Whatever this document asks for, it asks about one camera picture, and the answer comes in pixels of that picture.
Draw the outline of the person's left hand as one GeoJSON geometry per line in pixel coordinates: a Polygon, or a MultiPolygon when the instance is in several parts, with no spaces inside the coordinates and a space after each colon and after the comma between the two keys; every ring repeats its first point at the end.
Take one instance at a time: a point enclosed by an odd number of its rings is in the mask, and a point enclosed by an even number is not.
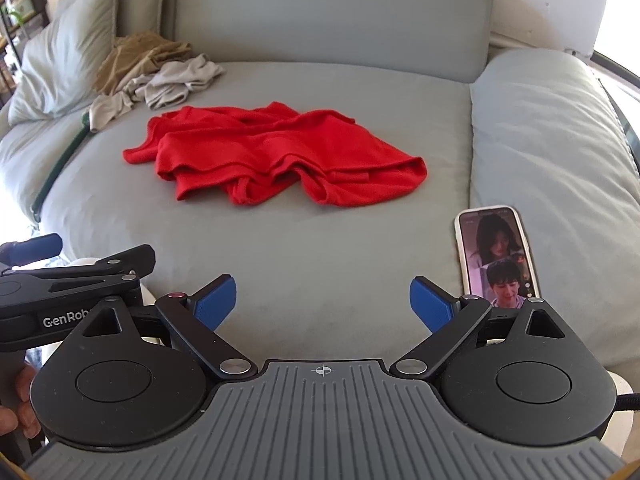
{"type": "Polygon", "coordinates": [[[26,439],[33,439],[40,433],[40,422],[30,404],[29,388],[32,385],[36,370],[27,362],[14,380],[14,390],[20,403],[15,410],[2,406],[0,415],[0,431],[2,436],[21,429],[26,439]]]}

